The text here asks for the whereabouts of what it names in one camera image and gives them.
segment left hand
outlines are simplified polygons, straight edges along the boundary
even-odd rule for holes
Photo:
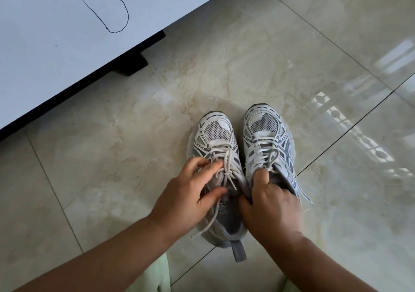
[[[148,219],[161,227],[170,245],[188,233],[226,194],[226,188],[216,187],[200,198],[205,184],[222,167],[222,160],[210,163],[202,157],[190,158],[179,175],[167,184]]]

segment hand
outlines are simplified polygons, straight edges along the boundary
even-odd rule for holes
[[[216,187],[200,198],[205,184],[222,167],[222,160],[210,163],[202,157],[190,158],[180,174],[167,184],[148,218],[161,227],[170,245],[188,233],[226,194],[226,188]]]
[[[265,249],[283,249],[302,237],[300,201],[288,190],[271,184],[266,169],[259,169],[254,174],[252,202],[251,205],[242,195],[239,210],[246,227]]]

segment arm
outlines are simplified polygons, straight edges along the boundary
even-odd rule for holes
[[[301,233],[300,201],[288,190],[270,184],[265,169],[254,175],[252,201],[251,205],[245,197],[239,200],[244,223],[302,292],[376,292]]]
[[[203,186],[222,165],[190,158],[147,217],[16,291],[125,291],[226,193],[217,187],[200,199]]]

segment black cabinet base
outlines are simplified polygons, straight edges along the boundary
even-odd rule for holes
[[[11,134],[17,132],[19,129],[25,127],[28,123],[42,116],[50,109],[53,109],[55,106],[59,105],[66,99],[69,99],[71,96],[78,93],[80,90],[85,89],[87,86],[97,81],[101,77],[105,76],[109,72],[116,70],[131,76],[133,73],[138,70],[146,67],[148,65],[147,60],[141,55],[141,52],[145,49],[152,46],[154,43],[160,41],[166,35],[163,31],[159,31],[153,36],[149,37],[147,40],[144,40],[140,44],[136,45],[132,49],[128,50],[124,54],[118,56],[116,59],[112,60],[108,64],[97,69],[93,73],[86,76],[84,79],[79,80],[77,83],[71,85],[64,91],[58,93],[54,97],[45,101],[41,105],[35,107],[33,110],[27,112],[25,115],[19,117],[14,122],[11,122],[7,126],[0,129],[0,141],[4,138],[10,136]]]

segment right hand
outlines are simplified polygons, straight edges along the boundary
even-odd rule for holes
[[[246,227],[265,249],[283,249],[303,236],[299,199],[288,190],[271,184],[266,169],[254,174],[252,203],[242,195],[239,210]]]

